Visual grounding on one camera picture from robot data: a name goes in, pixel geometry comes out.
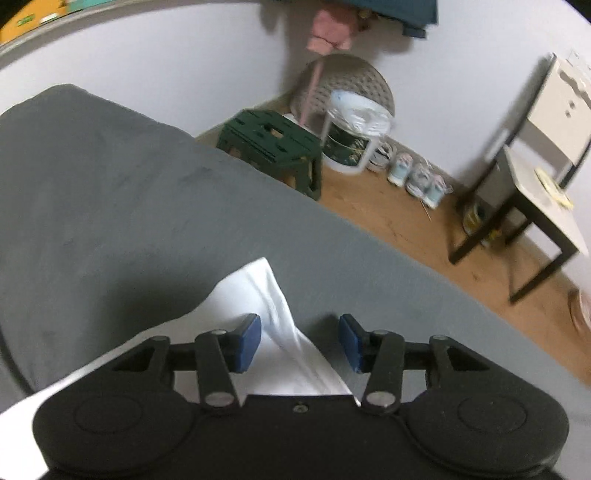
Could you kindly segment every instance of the white cloth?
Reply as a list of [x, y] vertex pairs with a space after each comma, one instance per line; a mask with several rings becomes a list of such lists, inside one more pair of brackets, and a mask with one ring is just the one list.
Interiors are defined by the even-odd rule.
[[[31, 423], [39, 406], [51, 395], [149, 337], [166, 335], [171, 343], [192, 342], [203, 332], [234, 329], [247, 313], [260, 315], [263, 332], [248, 371], [232, 375], [242, 401], [247, 394], [350, 394], [322, 354], [296, 328], [269, 263], [260, 258], [224, 278], [191, 313], [141, 332], [0, 414], [0, 478], [33, 480], [47, 471], [33, 438]], [[196, 387], [193, 372], [176, 375], [175, 390], [187, 399], [197, 399]]]

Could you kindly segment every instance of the green plastic stool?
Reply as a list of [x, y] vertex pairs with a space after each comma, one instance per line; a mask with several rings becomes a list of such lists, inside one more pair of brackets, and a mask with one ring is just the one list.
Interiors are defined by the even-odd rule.
[[277, 180], [295, 179], [295, 189], [318, 200], [322, 187], [320, 139], [269, 110], [243, 110], [227, 122], [217, 141], [227, 153]]

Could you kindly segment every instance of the gray bed sheet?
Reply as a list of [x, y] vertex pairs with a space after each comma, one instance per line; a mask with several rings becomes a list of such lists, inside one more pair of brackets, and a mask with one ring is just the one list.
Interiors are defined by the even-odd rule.
[[[445, 278], [240, 160], [63, 85], [0, 116], [0, 162], [0, 411], [267, 257], [354, 393], [366, 378], [337, 342], [340, 314], [408, 341], [449, 335], [564, 405], [558, 468], [589, 478], [591, 394], [577, 379]], [[410, 398], [424, 380], [404, 387]]]

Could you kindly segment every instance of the woven basket lid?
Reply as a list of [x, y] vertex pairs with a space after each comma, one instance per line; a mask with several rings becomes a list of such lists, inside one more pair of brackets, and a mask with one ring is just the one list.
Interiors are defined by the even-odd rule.
[[[310, 63], [302, 72], [291, 96], [290, 109], [296, 118], [300, 117], [301, 106], [308, 94], [310, 78], [317, 61]], [[348, 90], [363, 95], [394, 115], [394, 98], [384, 77], [359, 57], [334, 54], [324, 57], [322, 76], [310, 102], [309, 125], [314, 123], [314, 117], [324, 117], [333, 90]]]

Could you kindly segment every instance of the yellow poster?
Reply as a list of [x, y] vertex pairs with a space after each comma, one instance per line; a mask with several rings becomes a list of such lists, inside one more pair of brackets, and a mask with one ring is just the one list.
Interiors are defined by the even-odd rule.
[[0, 44], [67, 13], [66, 0], [33, 0], [0, 30]]

